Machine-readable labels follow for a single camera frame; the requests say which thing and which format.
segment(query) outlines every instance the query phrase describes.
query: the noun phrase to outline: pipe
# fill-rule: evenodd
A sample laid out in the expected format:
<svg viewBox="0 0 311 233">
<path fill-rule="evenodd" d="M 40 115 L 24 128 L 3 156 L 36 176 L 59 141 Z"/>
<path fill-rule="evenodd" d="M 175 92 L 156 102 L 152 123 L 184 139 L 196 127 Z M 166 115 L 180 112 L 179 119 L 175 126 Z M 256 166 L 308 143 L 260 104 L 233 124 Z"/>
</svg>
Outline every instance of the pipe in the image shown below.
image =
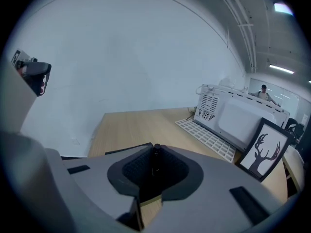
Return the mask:
<svg viewBox="0 0 311 233">
<path fill-rule="evenodd" d="M 227 5 L 227 7 L 229 8 L 230 12 L 232 13 L 233 17 L 235 18 L 236 22 L 240 25 L 242 24 L 242 21 L 239 17 L 239 14 L 237 13 L 237 11 L 234 9 L 234 6 L 233 4 L 231 3 L 230 0 L 223 0 L 225 2 L 225 4 Z M 244 27 L 240 27 L 240 31 L 241 31 L 241 34 L 242 34 L 242 37 L 244 39 L 244 43 L 245 43 L 245 46 L 246 46 L 246 51 L 247 51 L 247 54 L 248 54 L 248 58 L 249 58 L 249 62 L 251 64 L 251 67 L 254 66 L 254 63 L 253 63 L 253 57 L 251 55 L 251 49 L 250 49 L 250 43 L 249 43 L 249 39 L 247 37 L 247 34 L 244 30 Z"/>
<path fill-rule="evenodd" d="M 246 14 L 246 12 L 244 10 L 244 7 L 242 6 L 240 0 L 234 0 L 234 1 L 237 3 L 239 9 L 241 10 L 242 15 L 243 15 L 246 23 L 249 24 L 248 16 L 247 16 L 247 14 Z M 249 31 L 249 33 L 251 35 L 251 42 L 252 42 L 253 54 L 254 54 L 254 67 L 257 68 L 256 47 L 255 47 L 253 31 L 252 31 L 252 28 L 250 26 L 248 26 L 247 28 L 248 28 L 248 31 Z"/>
<path fill-rule="evenodd" d="M 240 24 L 238 27 L 253 26 L 253 24 Z"/>
<path fill-rule="evenodd" d="M 230 43 L 229 28 L 227 28 L 227 30 L 228 30 L 228 44 L 227 44 L 227 48 L 229 48 L 229 43 Z"/>
<path fill-rule="evenodd" d="M 265 13 L 266 13 L 266 18 L 267 18 L 267 28 L 268 28 L 268 46 L 267 46 L 267 52 L 268 54 L 270 53 L 270 22 L 269 22 L 269 16 L 268 16 L 268 12 L 267 12 L 267 5 L 266 2 L 264 0 L 262 0 L 263 2 L 263 6 L 265 8 Z M 267 67 L 268 64 L 268 58 L 266 58 L 266 65 L 265 67 Z"/>
</svg>

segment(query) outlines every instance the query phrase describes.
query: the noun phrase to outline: white dish rack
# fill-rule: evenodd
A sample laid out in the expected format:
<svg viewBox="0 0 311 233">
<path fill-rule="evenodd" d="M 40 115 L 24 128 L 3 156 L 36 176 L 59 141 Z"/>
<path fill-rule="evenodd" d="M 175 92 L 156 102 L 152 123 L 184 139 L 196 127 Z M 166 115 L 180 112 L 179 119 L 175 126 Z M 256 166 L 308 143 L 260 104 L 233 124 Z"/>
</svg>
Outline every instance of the white dish rack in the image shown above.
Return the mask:
<svg viewBox="0 0 311 233">
<path fill-rule="evenodd" d="M 236 152 L 236 148 L 231 146 L 226 141 L 219 138 L 217 135 L 208 131 L 207 129 L 196 124 L 192 119 L 180 120 L 175 122 L 180 128 L 191 134 L 193 137 L 198 139 L 204 145 L 212 149 L 214 152 L 219 154 L 225 160 L 230 163 L 233 162 L 233 158 Z"/>
</svg>

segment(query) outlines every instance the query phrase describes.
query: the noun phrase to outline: black slot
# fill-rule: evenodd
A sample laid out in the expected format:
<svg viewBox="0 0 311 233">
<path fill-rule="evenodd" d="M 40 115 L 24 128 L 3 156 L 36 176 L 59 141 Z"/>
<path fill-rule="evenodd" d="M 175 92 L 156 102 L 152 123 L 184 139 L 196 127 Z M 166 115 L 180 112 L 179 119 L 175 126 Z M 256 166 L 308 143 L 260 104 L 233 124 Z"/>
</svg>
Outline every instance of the black slot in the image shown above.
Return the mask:
<svg viewBox="0 0 311 233">
<path fill-rule="evenodd" d="M 75 159 L 84 159 L 85 157 L 66 157 L 66 156 L 61 156 L 63 161 L 67 160 L 75 160 Z"/>
<path fill-rule="evenodd" d="M 67 171 L 69 174 L 74 174 L 74 173 L 83 172 L 88 169 L 90 168 L 87 165 L 83 165 L 83 166 L 76 166 L 76 167 L 68 168 Z"/>
<path fill-rule="evenodd" d="M 249 220 L 254 224 L 264 221 L 269 214 L 242 186 L 229 190 Z"/>
<path fill-rule="evenodd" d="M 134 147 L 130 147 L 130 148 L 126 148 L 126 149 L 122 149 L 122 150 L 115 150 L 115 151 L 110 151 L 110 152 L 106 152 L 105 155 L 108 155 L 108 154 L 112 154 L 112 153 L 118 153 L 118 152 L 122 152 L 122 151 L 126 151 L 126 150 L 131 150 L 133 148 L 137 148 L 137 147 L 141 147 L 141 146 L 153 146 L 151 142 L 149 143 L 145 143 L 145 144 L 141 144 L 141 145 L 138 145 L 138 146 L 134 146 Z"/>
</svg>

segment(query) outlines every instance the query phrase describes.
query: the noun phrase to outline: black frame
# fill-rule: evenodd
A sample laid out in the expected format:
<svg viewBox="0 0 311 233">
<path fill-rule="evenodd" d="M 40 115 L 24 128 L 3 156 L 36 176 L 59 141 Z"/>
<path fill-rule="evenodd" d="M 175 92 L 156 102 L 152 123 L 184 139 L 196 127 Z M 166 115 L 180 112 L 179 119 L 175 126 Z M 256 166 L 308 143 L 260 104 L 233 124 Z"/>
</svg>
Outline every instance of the black frame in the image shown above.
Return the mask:
<svg viewBox="0 0 311 233">
<path fill-rule="evenodd" d="M 280 151 L 278 157 L 274 160 L 274 163 L 272 164 L 272 166 L 266 171 L 266 173 L 264 175 L 262 175 L 261 177 L 258 177 L 256 174 L 254 174 L 253 172 L 251 172 L 250 170 L 248 170 L 247 168 L 245 168 L 244 166 L 241 165 L 241 161 L 245 158 L 245 156 L 249 153 L 249 151 L 251 150 L 251 148 L 253 147 L 253 145 L 255 144 L 261 130 L 262 127 L 264 125 L 268 125 L 271 128 L 273 128 L 274 130 L 278 131 L 279 133 L 281 133 L 282 135 L 284 135 L 285 137 L 287 137 L 287 140 L 282 148 L 282 150 Z M 280 126 L 274 124 L 273 122 L 265 119 L 265 118 L 261 118 L 261 121 L 259 123 L 259 126 L 250 142 L 250 144 L 247 146 L 245 152 L 243 153 L 243 155 L 241 156 L 241 158 L 236 162 L 236 165 L 241 168 L 243 171 L 245 171 L 246 173 L 248 173 L 249 175 L 253 176 L 255 179 L 259 180 L 260 182 L 262 182 L 265 178 L 267 178 L 267 176 L 271 173 L 271 171 L 276 167 L 276 165 L 279 163 L 280 159 L 282 158 L 282 156 L 284 155 L 287 147 L 289 146 L 289 144 L 293 141 L 293 136 L 287 132 L 285 129 L 282 129 Z"/>
</svg>

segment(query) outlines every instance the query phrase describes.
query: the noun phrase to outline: white wall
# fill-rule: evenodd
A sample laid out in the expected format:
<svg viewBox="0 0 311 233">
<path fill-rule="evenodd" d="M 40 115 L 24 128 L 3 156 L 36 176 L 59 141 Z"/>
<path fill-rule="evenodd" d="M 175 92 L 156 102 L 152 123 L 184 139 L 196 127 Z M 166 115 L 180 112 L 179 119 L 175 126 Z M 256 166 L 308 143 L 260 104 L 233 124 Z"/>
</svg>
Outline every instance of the white wall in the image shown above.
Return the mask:
<svg viewBox="0 0 311 233">
<path fill-rule="evenodd" d="M 303 97 L 307 101 L 311 102 L 311 90 L 301 85 L 298 85 L 296 83 L 290 82 L 288 80 L 282 79 L 280 77 L 277 77 L 271 74 L 257 72 L 257 73 L 247 73 L 246 78 L 245 78 L 246 87 L 249 87 L 250 79 L 256 79 L 256 80 L 274 84 L 283 89 L 291 91 L 299 95 L 300 97 Z"/>
<path fill-rule="evenodd" d="M 20 48 L 52 71 L 21 132 L 63 156 L 87 156 L 106 112 L 194 106 L 198 86 L 227 75 L 242 89 L 226 29 L 177 1 L 192 11 L 173 0 L 56 0 L 24 20 L 5 54 Z"/>
</svg>

